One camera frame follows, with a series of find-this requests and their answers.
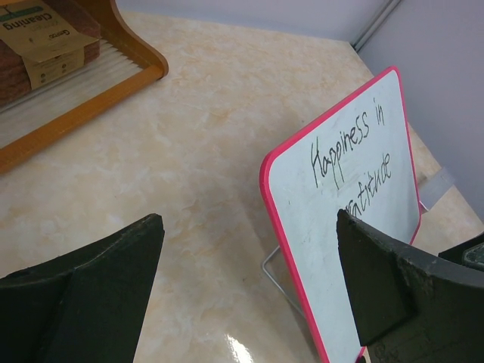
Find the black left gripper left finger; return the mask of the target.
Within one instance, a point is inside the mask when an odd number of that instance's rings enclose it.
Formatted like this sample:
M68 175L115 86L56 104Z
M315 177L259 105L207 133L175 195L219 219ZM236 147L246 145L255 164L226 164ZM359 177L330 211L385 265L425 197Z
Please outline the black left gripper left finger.
M165 231L152 213L1 279L3 362L132 362Z

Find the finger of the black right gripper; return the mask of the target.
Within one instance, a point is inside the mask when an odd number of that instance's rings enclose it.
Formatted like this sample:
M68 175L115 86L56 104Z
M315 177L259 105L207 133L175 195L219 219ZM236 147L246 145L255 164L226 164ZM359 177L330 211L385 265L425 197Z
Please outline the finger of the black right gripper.
M438 254L438 257L477 271L484 271L484 235L474 238Z

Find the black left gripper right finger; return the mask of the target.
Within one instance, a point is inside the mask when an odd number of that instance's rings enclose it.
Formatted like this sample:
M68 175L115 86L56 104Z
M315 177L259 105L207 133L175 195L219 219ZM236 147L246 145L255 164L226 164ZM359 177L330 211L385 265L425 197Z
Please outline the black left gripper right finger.
M372 362L481 362L483 271L337 213L338 252L360 344Z

